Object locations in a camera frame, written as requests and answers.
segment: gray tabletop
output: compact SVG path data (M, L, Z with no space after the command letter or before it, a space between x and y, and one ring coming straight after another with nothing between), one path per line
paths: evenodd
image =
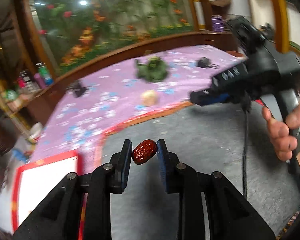
M111 135L102 163L121 151L125 139L133 148L145 139L164 139L170 152L197 171L221 171L242 192L244 114L239 105L191 106ZM252 104L247 152L248 201L277 234L300 206L300 193L286 163L274 153L261 116ZM155 157L143 165L131 161L128 186L111 195L114 240L173 240L178 228L178 195L166 194Z

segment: metal screw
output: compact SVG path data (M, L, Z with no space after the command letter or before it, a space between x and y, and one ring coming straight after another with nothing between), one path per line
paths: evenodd
M74 172L70 172L67 174L67 179L74 179L77 176Z
M111 170L113 168L113 165L111 163L106 163L105 165L103 165L103 168L105 170Z
M184 170L186 168L186 165L184 163L178 163L176 167L178 170Z
M215 177L216 179L221 179L222 178L222 173L219 171L215 171L213 173L213 177Z

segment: finger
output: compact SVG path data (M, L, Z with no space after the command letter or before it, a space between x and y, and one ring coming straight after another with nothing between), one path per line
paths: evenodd
M293 112L286 118L286 124L290 129L300 127L300 102Z
M267 122L267 127L271 138L281 138L289 135L288 126L272 117Z
M269 121L271 116L271 112L267 107L262 108L262 116L266 121Z
M277 157L279 160L285 162L287 160L290 160L292 158L292 151L289 152L276 152L277 153Z
M276 151L289 152L295 150L298 145L298 141L293 136L287 136L283 138L276 138L271 140Z

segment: purple tablecloth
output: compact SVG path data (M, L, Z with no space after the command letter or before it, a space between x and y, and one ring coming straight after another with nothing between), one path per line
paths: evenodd
M129 118L188 100L189 92L207 88L216 73L242 61L209 45L182 47L139 57L147 62L153 56L169 63L169 76L159 83L136 79L135 59L111 65L82 78L88 89L80 98L67 93L51 115L31 161L77 149L83 157L83 172L92 172L95 151L102 132ZM196 67L200 57L207 57L219 69ZM144 107L140 95L156 90L156 106Z

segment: beige ball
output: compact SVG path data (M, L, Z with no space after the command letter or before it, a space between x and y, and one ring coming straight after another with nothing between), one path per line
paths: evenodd
M147 90L142 93L141 99L144 106L153 106L158 103L159 95L154 90Z

